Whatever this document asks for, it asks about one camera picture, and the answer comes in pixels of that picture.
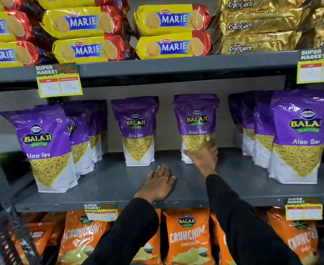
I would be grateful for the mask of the person's right hand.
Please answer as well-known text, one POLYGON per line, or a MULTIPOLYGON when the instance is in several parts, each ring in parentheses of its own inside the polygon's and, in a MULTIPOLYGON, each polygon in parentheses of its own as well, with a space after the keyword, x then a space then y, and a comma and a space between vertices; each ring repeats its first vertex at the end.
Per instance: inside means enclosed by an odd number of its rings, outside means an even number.
POLYGON ((218 160, 218 149, 214 142, 210 141, 197 152, 197 161, 194 165, 200 170, 204 178, 215 174, 218 160))

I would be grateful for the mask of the stack of gold cracker packets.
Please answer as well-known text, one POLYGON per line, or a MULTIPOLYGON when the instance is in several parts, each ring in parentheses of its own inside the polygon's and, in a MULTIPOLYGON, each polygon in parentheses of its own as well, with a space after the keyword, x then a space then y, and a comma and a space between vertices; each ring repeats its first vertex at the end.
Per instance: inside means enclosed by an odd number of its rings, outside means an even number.
POLYGON ((324 48, 324 0, 218 0, 212 54, 324 48))

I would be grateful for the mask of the row of orange chip bags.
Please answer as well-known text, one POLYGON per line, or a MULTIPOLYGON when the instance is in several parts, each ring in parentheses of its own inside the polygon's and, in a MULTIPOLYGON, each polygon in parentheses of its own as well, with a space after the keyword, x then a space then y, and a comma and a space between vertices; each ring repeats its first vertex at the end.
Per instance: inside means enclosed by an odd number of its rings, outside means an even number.
MULTIPOLYGON (((168 237, 158 228, 140 247, 133 263, 143 265, 236 265, 216 214, 209 209, 155 210, 159 224, 166 224, 168 237)), ((314 220, 286 219, 283 209, 257 209, 281 239, 300 258, 302 265, 318 265, 318 233, 314 220)), ((60 245, 55 265, 81 265, 113 222, 93 220, 85 211, 23 213, 36 250, 60 245)))

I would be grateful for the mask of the person's left forearm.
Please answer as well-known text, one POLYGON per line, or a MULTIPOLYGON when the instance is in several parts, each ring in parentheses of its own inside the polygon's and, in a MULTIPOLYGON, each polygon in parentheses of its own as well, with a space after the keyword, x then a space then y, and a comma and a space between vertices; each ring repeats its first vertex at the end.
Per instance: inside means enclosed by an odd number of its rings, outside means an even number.
POLYGON ((133 198, 82 265, 130 265, 159 226, 159 215, 151 203, 133 198))

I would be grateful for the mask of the row of purple pouches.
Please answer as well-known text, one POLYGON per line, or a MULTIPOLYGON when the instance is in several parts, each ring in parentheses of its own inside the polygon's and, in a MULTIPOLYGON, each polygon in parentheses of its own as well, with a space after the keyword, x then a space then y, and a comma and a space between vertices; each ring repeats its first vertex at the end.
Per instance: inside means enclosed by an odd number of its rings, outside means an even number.
MULTIPOLYGON (((89 121, 92 108, 96 103, 65 102, 64 107, 70 118, 59 104, 43 105, 22 111, 0 112, 16 130, 23 154, 31 165, 30 174, 34 177, 38 192, 64 193, 78 185, 80 176, 94 171, 96 164, 95 150, 101 145, 100 134, 90 139, 89 121)), ((154 136, 143 137, 147 142, 129 147, 132 154, 145 155, 139 167, 153 163, 154 136)))

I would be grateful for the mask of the stack of yellow biscuit packets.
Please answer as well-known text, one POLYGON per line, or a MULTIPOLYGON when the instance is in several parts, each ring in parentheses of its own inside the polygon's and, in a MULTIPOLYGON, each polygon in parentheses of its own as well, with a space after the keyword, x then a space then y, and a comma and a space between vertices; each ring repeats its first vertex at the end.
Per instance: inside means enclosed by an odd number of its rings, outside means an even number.
POLYGON ((210 54, 211 22, 201 4, 127 0, 0 0, 0 68, 210 54))

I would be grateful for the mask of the person's right forearm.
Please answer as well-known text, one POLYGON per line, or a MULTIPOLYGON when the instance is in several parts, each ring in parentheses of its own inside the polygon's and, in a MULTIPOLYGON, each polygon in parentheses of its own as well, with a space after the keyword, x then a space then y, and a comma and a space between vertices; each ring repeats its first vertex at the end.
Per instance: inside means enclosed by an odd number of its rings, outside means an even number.
POLYGON ((302 265, 297 254, 215 171, 205 177, 209 205, 237 265, 302 265))

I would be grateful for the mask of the grey metal shelf board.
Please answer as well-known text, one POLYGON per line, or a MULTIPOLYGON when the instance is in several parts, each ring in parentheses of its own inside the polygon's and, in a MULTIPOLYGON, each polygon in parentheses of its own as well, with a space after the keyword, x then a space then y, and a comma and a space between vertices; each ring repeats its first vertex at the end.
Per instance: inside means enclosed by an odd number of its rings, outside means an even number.
MULTIPOLYGON (((317 184, 281 184, 269 178, 267 170, 253 164, 238 148, 220 148, 216 172, 239 196, 253 206, 282 206, 289 197, 317 196, 324 204, 324 164, 319 167, 317 184)), ((194 165, 185 164, 178 150, 157 151, 150 166, 127 167, 123 153, 103 156, 94 171, 82 176, 78 185, 64 193, 39 193, 36 184, 19 192, 14 199, 17 212, 49 212, 84 209, 84 204, 113 203, 125 207, 144 185, 147 175, 165 164, 176 177, 158 209, 209 207, 204 177, 194 165)))
POLYGON ((80 63, 82 88, 286 75, 294 83, 301 50, 80 63))

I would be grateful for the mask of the green yellow price label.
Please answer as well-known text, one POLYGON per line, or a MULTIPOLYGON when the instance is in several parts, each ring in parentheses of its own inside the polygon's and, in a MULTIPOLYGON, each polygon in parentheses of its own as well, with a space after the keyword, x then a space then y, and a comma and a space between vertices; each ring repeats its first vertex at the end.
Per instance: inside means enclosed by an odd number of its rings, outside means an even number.
POLYGON ((297 84, 324 83, 324 48, 298 51, 297 84))
POLYGON ((322 198, 316 196, 288 197, 285 200, 285 217, 287 221, 322 220, 322 198))
POLYGON ((35 66, 41 98, 80 96, 83 94, 77 63, 35 66))
POLYGON ((84 204, 84 211, 90 221, 114 222, 119 215, 116 203, 84 204))

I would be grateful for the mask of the purple white snack bag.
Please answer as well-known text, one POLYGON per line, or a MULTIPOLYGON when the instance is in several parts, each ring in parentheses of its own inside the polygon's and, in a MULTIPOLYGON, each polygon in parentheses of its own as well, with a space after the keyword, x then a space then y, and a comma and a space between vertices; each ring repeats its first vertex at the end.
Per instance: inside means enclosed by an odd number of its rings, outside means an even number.
POLYGON ((181 159, 186 164, 193 161, 184 154, 198 152, 213 141, 220 100, 216 94, 174 95, 173 110, 181 135, 181 159))

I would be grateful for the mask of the person's left hand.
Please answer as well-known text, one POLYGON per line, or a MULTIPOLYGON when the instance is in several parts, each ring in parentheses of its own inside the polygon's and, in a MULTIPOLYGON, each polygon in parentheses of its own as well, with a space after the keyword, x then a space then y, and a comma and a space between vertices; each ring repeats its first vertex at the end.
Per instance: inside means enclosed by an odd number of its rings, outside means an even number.
POLYGON ((169 189, 168 186, 166 186, 166 183, 170 178, 169 168, 165 165, 164 178, 158 180, 158 167, 156 171, 154 171, 153 178, 148 182, 146 180, 142 189, 134 195, 134 198, 144 199, 150 204, 153 204, 155 201, 163 200, 166 198, 166 196, 171 191, 171 189, 169 189))

